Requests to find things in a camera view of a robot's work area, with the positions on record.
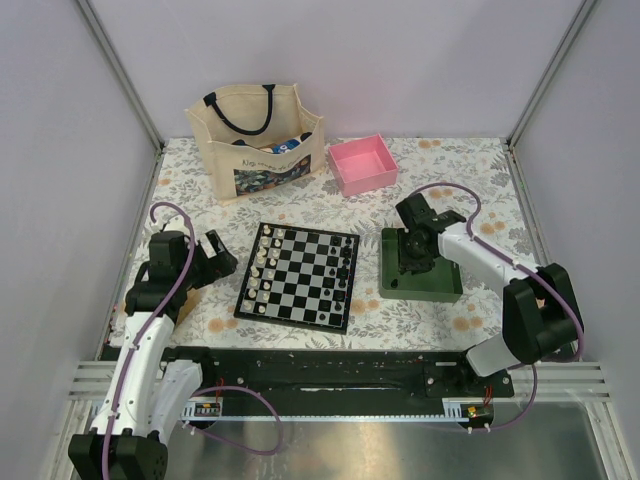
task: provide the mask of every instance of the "table surface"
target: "table surface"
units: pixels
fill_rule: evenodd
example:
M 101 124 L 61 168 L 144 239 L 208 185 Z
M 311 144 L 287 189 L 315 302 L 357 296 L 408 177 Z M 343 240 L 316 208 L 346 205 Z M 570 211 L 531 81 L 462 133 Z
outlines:
M 333 140 L 330 144 L 345 139 Z M 395 185 L 349 198 L 340 193 L 327 168 L 288 185 L 223 207 L 213 197 L 193 139 L 169 141 L 153 202 L 169 201 L 192 218 L 198 238 L 216 229 L 239 261 L 235 274 L 201 290 L 202 299 L 176 328 L 171 345 L 212 348 L 460 350 L 501 328 L 498 296 L 462 268 L 464 294 L 455 304 L 383 299 L 378 293 L 379 237 L 382 228 L 402 227 L 395 205 L 427 183 L 450 181 L 475 190 L 483 201 L 475 229 L 517 256 L 533 259 L 529 233 L 497 138 L 387 138 L 398 163 Z M 468 216 L 473 199 L 464 192 L 436 188 L 425 192 L 438 212 L 448 208 Z M 169 209 L 158 211 L 169 219 Z M 236 319 L 238 298 L 259 222 L 322 228 L 361 236 L 353 301 L 346 335 Z M 147 258 L 151 235 L 147 219 L 127 290 Z M 112 321 L 110 344 L 122 345 L 122 313 Z

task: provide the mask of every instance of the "pink tray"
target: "pink tray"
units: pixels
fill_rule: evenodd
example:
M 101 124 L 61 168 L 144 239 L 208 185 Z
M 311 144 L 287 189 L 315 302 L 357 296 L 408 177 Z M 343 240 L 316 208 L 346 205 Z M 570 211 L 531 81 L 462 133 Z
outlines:
M 378 135 L 329 147 L 329 166 L 345 197 L 396 183 L 398 165 Z

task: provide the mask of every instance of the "green base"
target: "green base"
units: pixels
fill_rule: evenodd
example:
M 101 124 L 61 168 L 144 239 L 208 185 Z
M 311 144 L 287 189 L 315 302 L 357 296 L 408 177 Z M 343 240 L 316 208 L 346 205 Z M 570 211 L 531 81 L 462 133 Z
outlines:
M 398 233 L 395 228 L 382 229 L 380 242 L 380 296 L 398 300 L 426 300 L 454 303 L 462 295 L 460 268 L 442 257 L 427 273 L 398 273 Z

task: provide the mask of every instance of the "stainless steel surface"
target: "stainless steel surface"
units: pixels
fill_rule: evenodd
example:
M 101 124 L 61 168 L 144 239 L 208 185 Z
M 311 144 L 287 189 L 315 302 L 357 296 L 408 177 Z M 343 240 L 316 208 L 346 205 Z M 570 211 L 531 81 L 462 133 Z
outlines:
M 500 405 L 498 421 L 516 413 Z M 271 448 L 273 425 L 219 422 L 212 432 Z M 536 405 L 503 432 L 467 435 L 408 423 L 287 423 L 275 457 L 246 455 L 176 428 L 166 480 L 606 479 L 589 418 L 577 404 Z
M 540 100 L 542 100 L 545 92 L 547 91 L 547 88 L 549 88 L 551 80 L 553 80 L 556 72 L 563 64 L 567 54 L 573 46 L 575 39 L 580 34 L 582 27 L 585 25 L 585 23 L 593 13 L 594 8 L 598 4 L 598 2 L 599 0 L 583 0 L 582 4 L 580 4 L 580 7 L 578 7 L 578 10 L 571 20 L 569 27 L 567 27 L 567 31 L 562 37 L 562 40 L 560 40 L 560 43 L 558 44 L 553 57 L 551 57 L 547 68 L 538 81 L 535 90 L 531 94 L 531 98 L 529 98 L 524 111 L 516 122 L 516 126 L 513 128 L 511 135 L 509 135 L 509 138 L 507 139 L 509 145 L 515 146 L 518 143 L 518 140 L 520 140 L 520 137 L 522 136 L 524 129 L 527 127 L 529 120 L 536 111 Z

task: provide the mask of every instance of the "black handle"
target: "black handle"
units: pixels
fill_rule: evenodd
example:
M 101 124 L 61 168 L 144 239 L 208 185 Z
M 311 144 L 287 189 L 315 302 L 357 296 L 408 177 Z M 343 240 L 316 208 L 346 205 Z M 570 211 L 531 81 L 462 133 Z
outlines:
M 222 120 L 224 122 L 224 124 L 229 127 L 231 130 L 233 130 L 234 132 L 237 132 L 241 135 L 247 135 L 250 137 L 255 137 L 256 135 L 260 135 L 261 133 L 264 133 L 265 130 L 267 128 L 269 128 L 269 123 L 271 123 L 271 114 L 273 113 L 273 89 L 276 88 L 275 85 L 263 85 L 262 88 L 264 88 L 267 91 L 267 118 L 264 121 L 264 125 L 262 125 L 262 127 L 260 127 L 258 130 L 245 130 L 243 128 L 237 127 L 236 125 L 234 125 L 233 123 L 231 123 L 231 120 L 229 120 L 224 113 L 222 113 L 222 110 L 220 110 L 220 107 L 218 107 L 218 103 L 216 100 L 216 92 L 211 92 L 209 95 L 205 96 L 202 100 L 204 100 L 204 104 L 207 107 L 213 107 L 213 109 L 216 111 L 216 113 L 218 114 L 218 117 L 220 117 L 220 120 Z

